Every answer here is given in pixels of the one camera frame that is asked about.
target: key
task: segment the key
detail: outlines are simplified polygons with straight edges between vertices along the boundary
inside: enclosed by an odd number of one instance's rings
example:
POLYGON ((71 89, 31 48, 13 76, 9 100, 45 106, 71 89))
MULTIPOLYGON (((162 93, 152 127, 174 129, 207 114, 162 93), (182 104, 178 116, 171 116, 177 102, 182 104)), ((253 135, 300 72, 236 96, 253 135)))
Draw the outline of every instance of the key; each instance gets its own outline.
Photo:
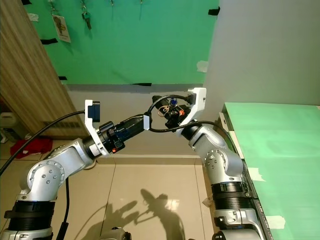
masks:
POLYGON ((91 14, 87 11, 82 13, 82 18, 83 18, 83 20, 85 20, 86 25, 88 26, 89 30, 91 29, 90 16, 91 16, 91 14))

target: black cable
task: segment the black cable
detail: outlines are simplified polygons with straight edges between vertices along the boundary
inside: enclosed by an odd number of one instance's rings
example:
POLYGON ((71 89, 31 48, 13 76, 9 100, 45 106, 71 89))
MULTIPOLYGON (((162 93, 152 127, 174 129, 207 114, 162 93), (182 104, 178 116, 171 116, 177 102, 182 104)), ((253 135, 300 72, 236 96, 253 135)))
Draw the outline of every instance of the black cable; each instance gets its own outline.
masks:
POLYGON ((35 139, 37 136, 39 136, 40 134, 42 134, 44 131, 46 131, 48 128, 50 128, 51 126, 55 125, 56 123, 64 120, 64 119, 67 119, 69 117, 72 117, 72 116, 75 116, 75 115, 78 115, 78 114, 84 114, 85 111, 82 110, 82 111, 75 111, 75 112, 72 112, 72 113, 69 113, 65 116, 62 116, 56 120, 54 120, 53 122, 51 122, 50 124, 48 124, 47 126, 45 126, 44 128, 42 128, 40 131, 38 131, 35 135, 33 135, 31 138, 28 139, 28 141, 26 141, 9 159, 8 161, 5 162, 5 164, 3 165, 3 167, 0 169, 0 176, 4 173, 4 171, 7 169, 7 167, 9 166, 9 164, 15 159, 15 157, 24 150, 24 148, 29 144, 31 143, 31 141, 33 139, 35 139))
POLYGON ((230 140, 233 150, 239 155, 237 148, 236 148, 236 145, 235 145, 234 141, 232 140, 231 136, 229 135, 229 133, 225 129, 220 127, 218 124, 214 123, 213 121, 194 121, 194 122, 190 122, 190 123, 180 125, 177 127, 168 128, 168 129, 150 128, 149 131, 154 132, 154 133, 168 133, 168 132, 172 132, 172 131, 175 131, 178 129, 183 129, 185 127, 193 127, 193 126, 202 125, 202 124, 213 125, 213 126, 217 127, 218 129, 220 129, 226 135, 226 137, 230 140))
POLYGON ((66 191, 66 208, 63 222, 67 222, 68 214, 69 214, 69 206, 70 206, 70 194, 69 194, 69 178, 67 177, 65 180, 65 191, 66 191))
POLYGON ((157 103, 159 103, 160 101, 164 100, 164 99, 171 99, 171 98, 174 98, 174 99, 182 99, 182 100, 185 100, 187 101, 188 98, 186 96, 181 96, 181 95, 166 95, 166 96, 162 96, 160 97, 158 100, 156 100, 148 109, 148 111, 146 112, 147 115, 150 115, 151 114, 151 111, 152 109, 156 106, 157 103))

